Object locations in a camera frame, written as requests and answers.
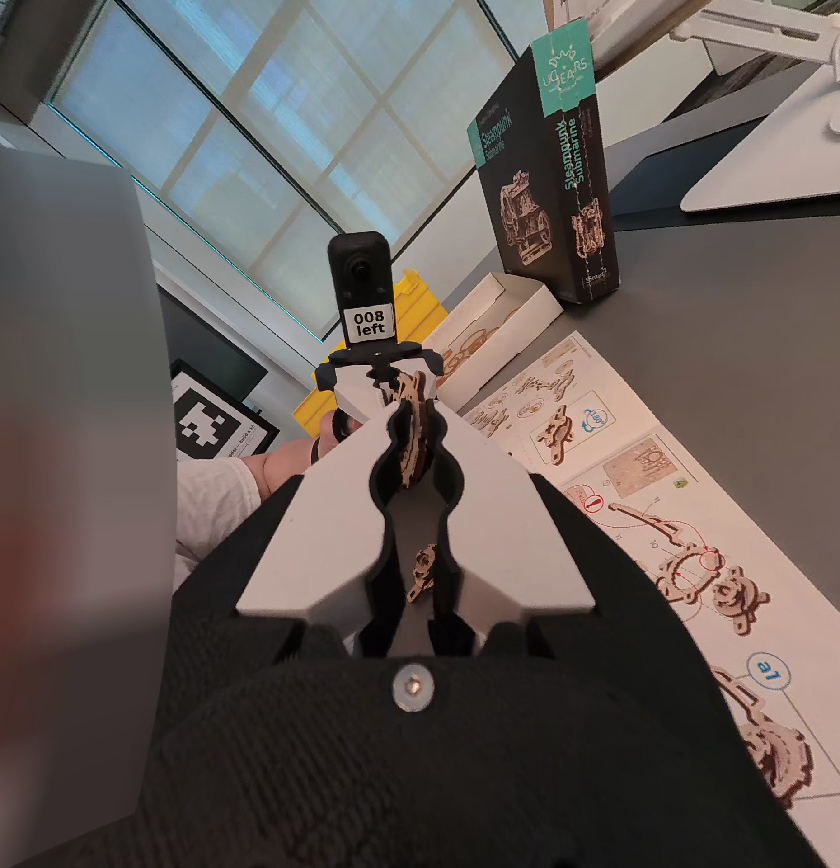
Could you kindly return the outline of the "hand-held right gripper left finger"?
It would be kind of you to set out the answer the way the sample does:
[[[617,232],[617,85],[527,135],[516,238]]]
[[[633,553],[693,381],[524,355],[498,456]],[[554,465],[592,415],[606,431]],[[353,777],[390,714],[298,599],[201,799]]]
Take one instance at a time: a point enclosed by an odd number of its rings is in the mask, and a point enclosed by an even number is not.
[[[384,657],[404,612],[388,505],[403,484],[404,402],[305,472],[239,599],[241,615],[323,624]]]

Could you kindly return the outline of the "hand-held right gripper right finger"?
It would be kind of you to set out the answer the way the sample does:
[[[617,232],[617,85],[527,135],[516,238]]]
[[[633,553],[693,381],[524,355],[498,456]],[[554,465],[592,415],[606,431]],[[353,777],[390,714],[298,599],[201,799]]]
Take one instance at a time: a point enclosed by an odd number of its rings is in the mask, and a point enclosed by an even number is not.
[[[427,405],[443,502],[433,563],[437,656],[469,656],[501,623],[587,614],[595,599],[525,467],[443,403]]]

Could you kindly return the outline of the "round wooden gear part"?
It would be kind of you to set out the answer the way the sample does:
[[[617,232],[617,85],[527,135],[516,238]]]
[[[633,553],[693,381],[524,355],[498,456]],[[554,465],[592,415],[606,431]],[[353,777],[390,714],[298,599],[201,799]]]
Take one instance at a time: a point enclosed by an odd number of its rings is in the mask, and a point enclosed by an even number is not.
[[[419,483],[427,469],[429,452],[426,380],[427,375],[421,370],[414,373],[401,372],[397,378],[397,389],[392,395],[393,403],[406,400],[410,405],[408,440],[400,456],[402,491]]]

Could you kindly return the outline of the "person's left forearm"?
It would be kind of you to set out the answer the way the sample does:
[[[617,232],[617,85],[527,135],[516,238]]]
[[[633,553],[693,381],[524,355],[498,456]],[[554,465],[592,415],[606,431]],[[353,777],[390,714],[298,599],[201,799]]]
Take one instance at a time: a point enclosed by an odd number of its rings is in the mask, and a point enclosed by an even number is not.
[[[178,462],[173,590],[291,477],[312,463],[311,440],[248,458]]]

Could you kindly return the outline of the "small wooden model part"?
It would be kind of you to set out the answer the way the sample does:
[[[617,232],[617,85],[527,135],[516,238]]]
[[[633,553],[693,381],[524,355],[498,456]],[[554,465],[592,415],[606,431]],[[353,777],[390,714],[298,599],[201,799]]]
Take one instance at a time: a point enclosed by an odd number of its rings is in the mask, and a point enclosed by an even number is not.
[[[413,585],[406,594],[407,603],[414,604],[426,590],[434,587],[433,566],[436,562],[438,546],[431,543],[416,555],[413,569]]]

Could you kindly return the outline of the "black model kit box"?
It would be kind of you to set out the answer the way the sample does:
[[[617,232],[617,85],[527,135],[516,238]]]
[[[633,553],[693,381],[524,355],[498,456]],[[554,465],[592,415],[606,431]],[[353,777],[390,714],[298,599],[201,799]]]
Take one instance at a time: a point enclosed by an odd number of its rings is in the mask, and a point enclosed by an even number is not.
[[[587,21],[534,40],[468,135],[505,271],[542,281],[563,307],[617,291]]]

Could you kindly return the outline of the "person's left hand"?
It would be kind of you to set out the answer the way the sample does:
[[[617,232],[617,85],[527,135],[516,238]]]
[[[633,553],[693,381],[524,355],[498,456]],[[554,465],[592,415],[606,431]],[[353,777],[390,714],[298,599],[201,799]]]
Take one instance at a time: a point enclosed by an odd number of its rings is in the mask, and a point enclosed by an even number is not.
[[[321,419],[319,435],[312,445],[311,463],[314,464],[325,457],[361,426],[362,422],[350,417],[339,407],[327,411]]]

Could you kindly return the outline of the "yellow plastic bin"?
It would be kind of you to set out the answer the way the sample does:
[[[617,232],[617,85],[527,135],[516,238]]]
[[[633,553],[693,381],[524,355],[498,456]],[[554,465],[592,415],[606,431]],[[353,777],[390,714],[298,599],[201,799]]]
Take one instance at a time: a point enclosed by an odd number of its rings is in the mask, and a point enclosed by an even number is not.
[[[409,269],[394,284],[394,312],[396,335],[401,342],[422,343],[447,317],[447,311],[419,274]],[[315,439],[324,414],[336,407],[333,391],[315,390],[296,407],[293,417]]]

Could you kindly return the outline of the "white cardboard tray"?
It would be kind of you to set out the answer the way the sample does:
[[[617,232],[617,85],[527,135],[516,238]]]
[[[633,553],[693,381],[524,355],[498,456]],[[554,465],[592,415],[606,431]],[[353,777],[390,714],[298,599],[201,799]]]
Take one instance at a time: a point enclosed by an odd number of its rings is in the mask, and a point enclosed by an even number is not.
[[[514,308],[518,312],[444,385],[436,386],[438,399],[451,410],[468,404],[562,313],[562,307],[541,281],[506,273],[488,274],[423,342],[424,348],[441,355],[472,325],[491,325],[496,316],[506,316]]]

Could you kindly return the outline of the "framed black-white marker board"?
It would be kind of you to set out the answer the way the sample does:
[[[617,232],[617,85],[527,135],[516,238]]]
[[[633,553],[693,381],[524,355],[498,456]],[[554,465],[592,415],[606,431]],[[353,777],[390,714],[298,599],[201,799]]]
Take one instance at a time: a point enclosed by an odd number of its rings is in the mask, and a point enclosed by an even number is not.
[[[185,362],[171,366],[177,461],[248,458],[279,432]]]

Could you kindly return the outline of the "window with blinds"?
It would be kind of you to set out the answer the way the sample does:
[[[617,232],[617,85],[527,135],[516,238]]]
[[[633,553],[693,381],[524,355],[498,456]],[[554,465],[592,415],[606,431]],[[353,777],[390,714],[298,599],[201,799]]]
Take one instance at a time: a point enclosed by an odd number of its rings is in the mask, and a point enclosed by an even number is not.
[[[330,238],[400,254],[545,31],[540,2],[96,2],[50,106],[322,340]]]

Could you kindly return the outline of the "printed instruction booklet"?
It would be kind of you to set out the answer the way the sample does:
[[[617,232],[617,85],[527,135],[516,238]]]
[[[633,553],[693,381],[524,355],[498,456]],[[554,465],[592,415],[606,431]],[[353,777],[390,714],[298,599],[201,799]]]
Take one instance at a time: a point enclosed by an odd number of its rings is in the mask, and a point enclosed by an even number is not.
[[[577,332],[472,408],[648,576],[795,819],[840,817],[840,613]]]

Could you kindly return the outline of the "dark monitor screen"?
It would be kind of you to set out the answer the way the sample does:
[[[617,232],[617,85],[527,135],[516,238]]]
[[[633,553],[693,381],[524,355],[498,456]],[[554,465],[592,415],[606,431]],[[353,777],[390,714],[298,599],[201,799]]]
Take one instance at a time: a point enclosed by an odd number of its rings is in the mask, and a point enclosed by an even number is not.
[[[196,313],[158,287],[168,362],[192,367],[233,399],[244,401],[267,370]]]

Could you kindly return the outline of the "grey desk divider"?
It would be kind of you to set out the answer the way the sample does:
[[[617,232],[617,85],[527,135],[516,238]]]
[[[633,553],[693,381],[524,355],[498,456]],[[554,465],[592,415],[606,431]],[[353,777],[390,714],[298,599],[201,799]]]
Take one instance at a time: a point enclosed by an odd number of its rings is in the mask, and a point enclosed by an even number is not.
[[[734,222],[735,209],[685,212],[686,193],[762,122],[762,118],[647,156],[610,190],[616,232]]]

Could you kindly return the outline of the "white monitor stand base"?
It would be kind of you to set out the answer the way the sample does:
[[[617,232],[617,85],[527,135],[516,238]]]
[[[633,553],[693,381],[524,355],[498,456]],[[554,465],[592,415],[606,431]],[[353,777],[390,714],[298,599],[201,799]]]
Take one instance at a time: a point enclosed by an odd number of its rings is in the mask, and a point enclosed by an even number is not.
[[[821,67],[680,203],[684,212],[840,194],[840,80]]]

